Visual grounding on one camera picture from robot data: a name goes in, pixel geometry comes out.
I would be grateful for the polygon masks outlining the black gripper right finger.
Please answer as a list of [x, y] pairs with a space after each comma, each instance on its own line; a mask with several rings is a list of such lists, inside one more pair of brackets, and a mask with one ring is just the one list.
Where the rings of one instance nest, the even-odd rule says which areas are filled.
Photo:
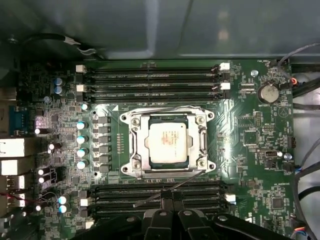
[[202, 212], [186, 209], [182, 192], [173, 193], [174, 210], [190, 240], [288, 240], [289, 237], [236, 216], [220, 213], [211, 220]]

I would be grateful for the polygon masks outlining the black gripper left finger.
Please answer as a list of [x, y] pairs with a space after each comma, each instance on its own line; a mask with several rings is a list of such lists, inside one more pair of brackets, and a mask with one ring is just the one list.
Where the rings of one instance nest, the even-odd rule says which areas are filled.
[[123, 215], [78, 233], [76, 240], [170, 240], [173, 227], [173, 193], [160, 194], [160, 209], [147, 210], [143, 218]]

